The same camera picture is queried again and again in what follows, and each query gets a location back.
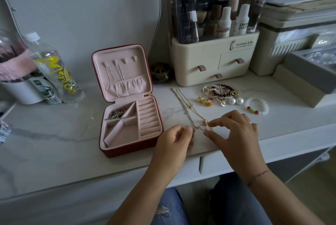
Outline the person's right hand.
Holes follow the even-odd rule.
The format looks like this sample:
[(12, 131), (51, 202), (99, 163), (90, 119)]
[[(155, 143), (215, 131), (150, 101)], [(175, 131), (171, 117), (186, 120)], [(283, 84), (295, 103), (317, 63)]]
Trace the person's right hand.
[(229, 129), (226, 149), (221, 150), (231, 168), (243, 180), (243, 177), (253, 176), (268, 170), (258, 142), (259, 134), (255, 134), (250, 119), (243, 115), (243, 123), (220, 118), (208, 122), (208, 126), (225, 127)]

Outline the person's right forearm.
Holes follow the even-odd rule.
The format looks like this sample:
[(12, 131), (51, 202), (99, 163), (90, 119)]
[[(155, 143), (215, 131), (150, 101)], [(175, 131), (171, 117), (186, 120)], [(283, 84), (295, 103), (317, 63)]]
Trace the person's right forearm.
[(273, 225), (325, 225), (269, 169), (243, 181), (263, 207)]

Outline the white desk drawer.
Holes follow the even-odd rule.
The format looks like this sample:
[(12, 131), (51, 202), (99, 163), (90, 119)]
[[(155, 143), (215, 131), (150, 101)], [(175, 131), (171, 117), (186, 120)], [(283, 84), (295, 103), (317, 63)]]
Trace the white desk drawer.
[[(311, 135), (298, 139), (293, 137), (283, 140), (273, 138), (259, 141), (259, 144), (266, 163), (269, 163), (271, 170), (280, 178), (281, 161), (336, 146), (336, 139), (325, 138), (324, 140), (323, 142), (321, 139)], [(222, 153), (214, 152), (199, 158), (186, 160), (180, 172), (169, 184), (169, 187), (204, 180), (230, 172), (233, 172), (233, 170)]]

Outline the beige flat box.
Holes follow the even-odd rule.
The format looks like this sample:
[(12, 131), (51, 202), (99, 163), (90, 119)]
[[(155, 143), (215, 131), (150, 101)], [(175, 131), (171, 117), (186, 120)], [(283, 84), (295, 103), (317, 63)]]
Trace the beige flat box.
[(311, 108), (336, 104), (336, 93), (326, 94), (296, 74), (278, 65), (272, 75), (273, 79), (299, 97)]

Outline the cream cosmetic organizer clear lid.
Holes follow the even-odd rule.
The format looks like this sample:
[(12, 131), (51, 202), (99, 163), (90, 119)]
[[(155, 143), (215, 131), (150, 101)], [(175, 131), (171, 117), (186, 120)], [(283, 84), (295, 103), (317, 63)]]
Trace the cream cosmetic organizer clear lid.
[(258, 41), (258, 30), (239, 36), (180, 44), (171, 34), (169, 0), (167, 9), (170, 13), (170, 57), (179, 85), (187, 87), (246, 74)]

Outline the blue jeans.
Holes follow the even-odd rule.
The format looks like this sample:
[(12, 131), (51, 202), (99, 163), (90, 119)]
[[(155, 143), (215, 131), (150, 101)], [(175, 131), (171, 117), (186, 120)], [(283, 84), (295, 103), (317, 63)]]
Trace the blue jeans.
[[(262, 205), (235, 172), (219, 178), (209, 200), (215, 225), (272, 225)], [(165, 189), (150, 225), (191, 225), (176, 187)]]

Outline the dark bronze incense burner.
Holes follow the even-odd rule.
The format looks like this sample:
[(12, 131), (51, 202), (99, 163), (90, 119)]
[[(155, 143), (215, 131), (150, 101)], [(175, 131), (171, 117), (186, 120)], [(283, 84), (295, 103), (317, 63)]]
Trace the dark bronze incense burner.
[(149, 71), (153, 84), (165, 83), (174, 75), (171, 65), (166, 62), (156, 62), (150, 65)]

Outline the beige ribbed storage box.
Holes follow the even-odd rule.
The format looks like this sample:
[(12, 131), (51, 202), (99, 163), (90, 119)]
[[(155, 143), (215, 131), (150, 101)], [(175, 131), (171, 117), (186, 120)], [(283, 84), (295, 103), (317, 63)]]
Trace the beige ribbed storage box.
[(287, 54), (307, 49), (313, 36), (336, 33), (336, 16), (285, 21), (261, 17), (258, 31), (250, 70), (258, 76), (267, 76), (274, 73)]

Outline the row of cosmetic bottles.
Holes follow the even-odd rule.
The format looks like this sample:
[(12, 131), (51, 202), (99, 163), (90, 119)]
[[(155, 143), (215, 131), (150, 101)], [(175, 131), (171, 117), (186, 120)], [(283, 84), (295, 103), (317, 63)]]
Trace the row of cosmetic bottles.
[(180, 44), (257, 31), (266, 0), (169, 0), (171, 34)]

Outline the stack of papers and books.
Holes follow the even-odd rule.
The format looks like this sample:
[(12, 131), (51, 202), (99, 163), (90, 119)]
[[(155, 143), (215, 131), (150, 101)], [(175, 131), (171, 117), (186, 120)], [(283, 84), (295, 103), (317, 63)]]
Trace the stack of papers and books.
[(261, 18), (286, 21), (336, 15), (336, 0), (267, 0)]

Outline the clear bottle yellow print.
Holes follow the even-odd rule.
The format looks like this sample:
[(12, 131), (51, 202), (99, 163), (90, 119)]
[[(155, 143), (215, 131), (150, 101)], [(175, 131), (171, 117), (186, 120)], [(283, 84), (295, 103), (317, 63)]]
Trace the clear bottle yellow print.
[(58, 51), (44, 43), (36, 32), (23, 36), (29, 47), (29, 56), (40, 72), (56, 88), (62, 101), (75, 104), (85, 98), (78, 83), (71, 77)]

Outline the green label bottle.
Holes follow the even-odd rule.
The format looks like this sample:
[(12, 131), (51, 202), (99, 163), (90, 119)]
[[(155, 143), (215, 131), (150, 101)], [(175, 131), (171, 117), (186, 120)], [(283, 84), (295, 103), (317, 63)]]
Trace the green label bottle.
[(48, 104), (54, 105), (63, 103), (56, 87), (42, 73), (33, 73), (29, 81)]

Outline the black framed wavy mirror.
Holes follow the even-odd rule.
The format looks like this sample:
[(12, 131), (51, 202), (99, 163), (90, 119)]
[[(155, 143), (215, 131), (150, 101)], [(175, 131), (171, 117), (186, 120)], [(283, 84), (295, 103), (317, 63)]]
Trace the black framed wavy mirror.
[(18, 32), (39, 36), (70, 59), (140, 44), (147, 54), (161, 16), (161, 0), (6, 0)]

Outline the white round cup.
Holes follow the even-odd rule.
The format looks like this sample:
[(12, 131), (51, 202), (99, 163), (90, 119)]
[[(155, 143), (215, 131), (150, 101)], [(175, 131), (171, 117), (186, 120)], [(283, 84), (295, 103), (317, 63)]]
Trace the white round cup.
[(4, 87), (21, 104), (31, 105), (45, 101), (29, 80), (15, 83), (0, 82), (0, 86)]

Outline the pink fluffy cloth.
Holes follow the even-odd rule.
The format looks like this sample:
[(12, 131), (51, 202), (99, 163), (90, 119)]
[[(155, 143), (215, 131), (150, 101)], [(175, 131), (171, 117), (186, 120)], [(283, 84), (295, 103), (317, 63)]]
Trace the pink fluffy cloth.
[(0, 63), (0, 81), (18, 80), (35, 70), (37, 66), (30, 58), (30, 49), (26, 49), (17, 57)]

